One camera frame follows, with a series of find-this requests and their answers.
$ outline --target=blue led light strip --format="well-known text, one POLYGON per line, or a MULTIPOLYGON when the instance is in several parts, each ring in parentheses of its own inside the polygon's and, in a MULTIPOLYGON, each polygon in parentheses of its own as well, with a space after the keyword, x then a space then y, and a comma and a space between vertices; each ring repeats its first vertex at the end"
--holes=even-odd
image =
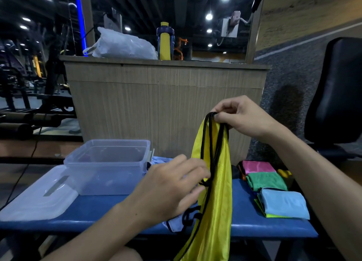
POLYGON ((77 11, 78 11, 78 21, 79 21, 79 29, 80 29, 80 37, 82 39, 82 51, 87 48, 87 43, 85 41, 85 26, 84 26, 84 18, 82 11, 82 3, 80 0, 76 0, 77 3, 77 11))

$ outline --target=white plastic bag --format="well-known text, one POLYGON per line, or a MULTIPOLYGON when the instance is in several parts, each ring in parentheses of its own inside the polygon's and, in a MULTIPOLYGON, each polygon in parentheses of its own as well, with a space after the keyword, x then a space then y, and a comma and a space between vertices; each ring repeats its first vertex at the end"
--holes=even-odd
POLYGON ((129 34, 98 27, 101 37, 83 53, 103 58, 133 58, 157 60, 155 47, 148 41, 129 34))

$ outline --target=yellow drawstring bag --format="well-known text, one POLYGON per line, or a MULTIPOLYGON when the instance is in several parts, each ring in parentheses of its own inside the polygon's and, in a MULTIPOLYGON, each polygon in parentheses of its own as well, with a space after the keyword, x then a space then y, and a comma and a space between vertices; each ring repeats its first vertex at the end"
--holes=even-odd
POLYGON ((232 214, 232 177, 229 153, 229 130, 213 120, 210 112, 197 133, 193 158, 204 159, 211 177, 201 182, 199 216, 191 236, 174 261, 227 261, 229 259, 232 214))

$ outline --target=black chair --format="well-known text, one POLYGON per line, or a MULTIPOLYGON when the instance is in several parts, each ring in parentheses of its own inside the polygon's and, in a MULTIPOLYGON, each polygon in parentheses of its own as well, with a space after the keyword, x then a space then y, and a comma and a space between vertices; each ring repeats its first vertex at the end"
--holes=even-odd
POLYGON ((337 38, 325 51, 317 91, 307 112, 304 136, 333 163, 354 158, 336 144, 362 132, 362 38, 337 38))

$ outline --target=hand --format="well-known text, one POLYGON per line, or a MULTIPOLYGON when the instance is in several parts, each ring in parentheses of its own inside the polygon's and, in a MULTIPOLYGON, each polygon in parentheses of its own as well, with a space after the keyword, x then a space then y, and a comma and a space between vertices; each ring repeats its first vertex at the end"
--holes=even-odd
POLYGON ((210 178, 206 163, 179 155, 169 163, 153 165, 132 194, 120 204, 138 217, 143 228, 180 215, 188 209, 204 186, 196 186, 210 178))
POLYGON ((240 133, 269 143, 269 136, 282 126, 247 96, 222 100, 212 111, 215 121, 227 123, 240 133))

